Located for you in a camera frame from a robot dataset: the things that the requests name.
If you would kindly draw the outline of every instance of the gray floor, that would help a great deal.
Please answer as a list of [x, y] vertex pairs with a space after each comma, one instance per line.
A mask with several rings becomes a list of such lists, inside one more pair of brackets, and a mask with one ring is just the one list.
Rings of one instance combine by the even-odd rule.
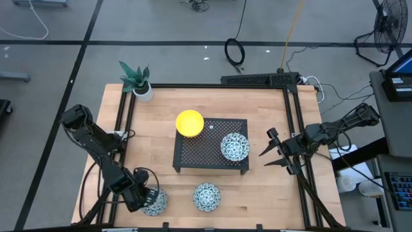
[[[50, 30], [47, 40], [81, 40], [96, 2], [71, 0], [69, 8], [37, 7]], [[208, 11], [198, 14], [181, 6], [179, 0], [105, 0], [91, 39], [224, 41], [234, 37], [243, 1], [213, 0], [209, 4]], [[239, 40], [285, 41], [298, 4], [299, 0], [249, 1]], [[352, 42], [357, 35], [372, 29], [375, 14], [369, 0], [308, 1], [292, 41]], [[0, 2], [0, 26], [23, 36], [41, 37], [44, 32], [28, 8], [16, 7], [9, 1]], [[0, 32], [0, 39], [13, 38]], [[412, 43], [412, 33], [406, 34], [404, 42]], [[32, 76], [29, 83], [0, 81], [0, 99], [10, 99], [15, 108], [0, 136], [0, 196], [7, 199], [0, 207], [0, 231], [14, 228], [79, 48], [0, 43], [0, 70], [28, 72]], [[301, 49], [289, 48], [288, 57]], [[244, 74], [274, 72], [283, 53], [282, 47], [248, 46], [245, 50]], [[374, 48], [362, 49], [362, 52], [380, 61], [385, 58]], [[396, 59], [394, 55], [389, 63]], [[154, 83], [219, 83], [222, 75], [236, 75], [236, 70], [226, 61], [222, 46], [89, 46], [68, 107], [84, 104], [97, 115], [105, 84], [120, 83], [122, 70], [118, 60], [135, 66], [150, 64]], [[307, 49], [295, 55], [290, 68], [333, 84], [343, 97], [367, 85], [368, 73], [377, 70], [359, 59], [354, 48]], [[331, 88], [326, 86], [324, 90], [326, 100], [319, 105], [321, 112], [339, 102]], [[356, 96], [369, 93], [371, 88]], [[345, 101], [325, 113], [323, 120], [334, 121], [360, 102]], [[376, 108], [373, 97], [366, 102]], [[383, 132], [381, 126], [376, 126], [352, 130], [350, 136], [356, 145], [363, 146], [381, 138]], [[85, 161], [85, 153], [70, 144], [59, 131], [26, 228], [70, 223]], [[355, 229], [390, 231], [371, 225], [372, 220], [378, 219], [373, 199], [353, 192], [341, 195], [341, 200], [347, 225]]]

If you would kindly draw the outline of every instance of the perforated metal platform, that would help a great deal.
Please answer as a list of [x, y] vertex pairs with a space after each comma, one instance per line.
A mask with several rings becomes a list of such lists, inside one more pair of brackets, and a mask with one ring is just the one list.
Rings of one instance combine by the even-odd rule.
[[203, 131], [187, 138], [176, 131], [173, 167], [180, 168], [238, 169], [244, 175], [249, 170], [249, 157], [239, 162], [226, 159], [220, 151], [220, 142], [230, 133], [247, 138], [246, 119], [205, 119]]
[[222, 84], [256, 84], [267, 86], [281, 86], [297, 83], [298, 72], [266, 73], [252, 75], [230, 75], [221, 77]]

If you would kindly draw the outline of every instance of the patterned bowl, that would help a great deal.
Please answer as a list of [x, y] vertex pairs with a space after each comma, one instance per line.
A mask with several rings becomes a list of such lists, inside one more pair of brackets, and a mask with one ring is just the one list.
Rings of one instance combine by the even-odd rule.
[[219, 189], [211, 183], [200, 184], [193, 193], [194, 205], [204, 212], [216, 209], [220, 204], [220, 200]]
[[245, 136], [239, 133], [230, 133], [222, 139], [220, 150], [226, 159], [241, 161], [249, 155], [250, 144]]
[[159, 195], [157, 196], [153, 205], [142, 208], [142, 211], [147, 216], [157, 216], [161, 214], [167, 206], [167, 195], [166, 192], [160, 188]]

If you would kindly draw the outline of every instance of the wooden tabletop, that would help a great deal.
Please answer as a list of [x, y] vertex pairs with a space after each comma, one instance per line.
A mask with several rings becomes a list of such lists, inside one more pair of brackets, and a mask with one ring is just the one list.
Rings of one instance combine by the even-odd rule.
[[[298, 86], [298, 90], [305, 125], [321, 122], [313, 86]], [[106, 85], [97, 119], [103, 130], [113, 131], [115, 127], [121, 93], [121, 84]], [[290, 102], [295, 130], [299, 131], [292, 95]], [[248, 120], [250, 170], [246, 175], [241, 176], [236, 170], [187, 168], [176, 173], [172, 167], [174, 122], [181, 111], [188, 109], [197, 110], [204, 117]], [[263, 166], [281, 158], [276, 151], [258, 157], [268, 145], [266, 131], [271, 127], [276, 128], [281, 140], [289, 138], [281, 90], [155, 88], [152, 101], [136, 101], [131, 124], [136, 136], [129, 140], [125, 167], [133, 170], [140, 166], [155, 171], [160, 187], [169, 197], [167, 208], [161, 215], [149, 217], [141, 211], [130, 213], [120, 204], [115, 226], [161, 227], [163, 222], [168, 222], [170, 227], [253, 229], [256, 224], [263, 224], [265, 229], [304, 229], [296, 177], [281, 166]], [[326, 147], [319, 153], [329, 155]], [[88, 157], [85, 172], [92, 163], [93, 159]], [[331, 162], [315, 155], [312, 166], [319, 198], [337, 221], [345, 224]], [[94, 168], [88, 177], [83, 214], [97, 199], [97, 173], [98, 168]], [[221, 192], [219, 207], [209, 213], [198, 210], [192, 201], [194, 189], [203, 182], [215, 184]], [[150, 178], [148, 184], [154, 186], [155, 178]], [[307, 199], [312, 209], [312, 201], [308, 196]], [[78, 206], [79, 199], [73, 222], [79, 221]]]

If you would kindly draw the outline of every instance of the white cable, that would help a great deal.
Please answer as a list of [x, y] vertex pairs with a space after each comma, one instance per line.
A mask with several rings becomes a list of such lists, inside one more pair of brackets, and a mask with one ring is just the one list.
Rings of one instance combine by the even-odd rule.
[[36, 17], [39, 19], [40, 23], [44, 26], [44, 28], [46, 29], [46, 35], [43, 36], [42, 38], [34, 38], [34, 37], [24, 37], [24, 36], [19, 36], [19, 35], [14, 35], [11, 34], [10, 32], [7, 32], [5, 29], [0, 27], [0, 30], [2, 30], [4, 33], [11, 35], [13, 37], [17, 37], [17, 38], [21, 38], [21, 39], [36, 39], [36, 40], [43, 40], [45, 39], [48, 35], [49, 35], [49, 29], [47, 29], [47, 26], [43, 23], [43, 21], [40, 19], [40, 17], [37, 15], [36, 11], [34, 10], [34, 7], [32, 5], [32, 0], [28, 0], [28, 2], [30, 3], [30, 9], [33, 10], [34, 15], [36, 15]]
[[319, 80], [315, 76], [302, 77], [302, 80], [303, 80], [303, 82], [307, 82], [309, 78], [315, 79], [317, 81], [317, 83], [319, 84], [319, 87], [321, 88], [322, 100], [317, 102], [319, 104], [319, 103], [323, 102], [323, 100], [324, 100], [324, 92], [323, 92], [322, 84], [319, 82]]

